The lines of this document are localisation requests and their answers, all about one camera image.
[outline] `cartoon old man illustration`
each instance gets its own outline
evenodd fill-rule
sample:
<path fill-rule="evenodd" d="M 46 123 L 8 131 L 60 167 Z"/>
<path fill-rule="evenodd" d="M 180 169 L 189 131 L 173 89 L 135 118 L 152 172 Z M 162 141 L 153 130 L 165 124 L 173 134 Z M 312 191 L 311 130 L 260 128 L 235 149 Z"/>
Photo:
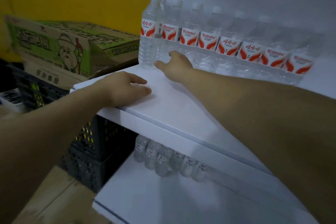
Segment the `cartoon old man illustration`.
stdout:
<path fill-rule="evenodd" d="M 76 73 L 76 67 L 78 65 L 78 74 L 80 74 L 80 63 L 83 57 L 83 48 L 78 43 L 78 38 L 76 38 L 76 45 L 74 45 L 69 36 L 62 33 L 57 41 L 61 46 L 57 55 L 61 57 L 61 60 L 64 63 L 64 69 Z"/>

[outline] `lower shelf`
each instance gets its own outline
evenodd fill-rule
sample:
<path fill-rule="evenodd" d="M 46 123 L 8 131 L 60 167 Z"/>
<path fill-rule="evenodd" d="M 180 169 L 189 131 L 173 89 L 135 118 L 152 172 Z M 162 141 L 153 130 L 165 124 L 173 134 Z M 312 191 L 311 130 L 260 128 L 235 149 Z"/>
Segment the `lower shelf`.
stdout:
<path fill-rule="evenodd" d="M 226 184 L 197 183 L 178 173 L 162 178 L 131 154 L 96 195 L 93 207 L 117 224 L 317 223 L 305 210 L 221 179 Z"/>

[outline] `green cardboard box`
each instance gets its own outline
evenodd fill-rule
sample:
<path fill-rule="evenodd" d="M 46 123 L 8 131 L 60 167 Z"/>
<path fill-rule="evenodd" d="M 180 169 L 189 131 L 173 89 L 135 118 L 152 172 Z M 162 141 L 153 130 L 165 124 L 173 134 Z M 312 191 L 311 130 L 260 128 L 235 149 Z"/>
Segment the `green cardboard box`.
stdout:
<path fill-rule="evenodd" d="M 7 15 L 15 52 L 89 78 L 106 66 L 137 57 L 137 35 L 89 22 L 30 21 Z"/>

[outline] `bottle label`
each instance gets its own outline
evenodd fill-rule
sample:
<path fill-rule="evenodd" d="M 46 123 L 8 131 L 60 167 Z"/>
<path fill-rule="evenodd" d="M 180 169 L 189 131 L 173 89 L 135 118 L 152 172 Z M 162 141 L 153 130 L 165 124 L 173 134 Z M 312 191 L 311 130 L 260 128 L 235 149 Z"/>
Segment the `bottle label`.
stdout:
<path fill-rule="evenodd" d="M 263 45 L 243 42 L 239 48 L 237 58 L 257 62 L 264 49 Z"/>
<path fill-rule="evenodd" d="M 219 34 L 215 33 L 208 33 L 202 31 L 198 40 L 197 46 L 201 49 L 207 49 L 210 51 L 214 51 L 217 41 L 219 39 Z"/>
<path fill-rule="evenodd" d="M 193 167 L 196 161 L 190 157 L 185 156 L 184 162 L 187 163 L 190 167 Z"/>
<path fill-rule="evenodd" d="M 241 43 L 241 40 L 221 36 L 216 52 L 228 56 L 235 56 Z"/>
<path fill-rule="evenodd" d="M 196 46 L 199 39 L 200 31 L 188 28 L 182 28 L 180 44 Z"/>
<path fill-rule="evenodd" d="M 184 155 L 179 153 L 178 151 L 174 151 L 174 157 L 177 158 L 177 159 L 180 159 L 180 158 L 183 158 Z"/>
<path fill-rule="evenodd" d="M 161 38 L 162 23 L 143 18 L 141 21 L 141 35 L 150 38 Z"/>
<path fill-rule="evenodd" d="M 287 51 L 267 47 L 258 60 L 258 63 L 270 67 L 281 68 L 287 55 Z"/>
<path fill-rule="evenodd" d="M 207 165 L 204 165 L 202 163 L 199 163 L 197 166 L 198 170 L 202 171 L 202 172 L 207 172 L 209 167 Z"/>
<path fill-rule="evenodd" d="M 135 150 L 136 151 L 138 151 L 138 152 L 144 152 L 145 151 L 145 148 L 146 148 L 146 146 L 144 146 L 144 145 L 140 145 L 140 144 L 135 144 Z"/>
<path fill-rule="evenodd" d="M 161 164 L 168 162 L 168 158 L 161 156 L 160 154 L 157 157 L 157 161 Z"/>
<path fill-rule="evenodd" d="M 151 149 L 147 149 L 147 156 L 149 158 L 154 158 L 156 157 L 157 153 L 155 151 L 152 151 Z"/>
<path fill-rule="evenodd" d="M 295 74 L 304 75 L 313 66 L 313 63 L 314 60 L 311 57 L 293 54 L 286 61 L 282 69 Z"/>
<path fill-rule="evenodd" d="M 171 24 L 163 24 L 162 37 L 166 40 L 177 42 L 180 40 L 181 28 Z"/>

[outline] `forearm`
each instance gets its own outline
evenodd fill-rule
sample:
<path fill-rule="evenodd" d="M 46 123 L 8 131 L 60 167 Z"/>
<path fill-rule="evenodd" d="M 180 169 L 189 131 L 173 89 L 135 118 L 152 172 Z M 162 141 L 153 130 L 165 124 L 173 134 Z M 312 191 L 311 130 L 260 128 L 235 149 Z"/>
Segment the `forearm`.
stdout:
<path fill-rule="evenodd" d="M 0 162 L 6 165 L 0 167 L 0 219 L 10 222 L 19 213 L 81 127 L 103 107 L 96 94 L 91 86 L 77 90 L 1 125 Z"/>
<path fill-rule="evenodd" d="M 182 83 L 321 223 L 335 217 L 334 100 L 291 86 L 195 69 Z"/>

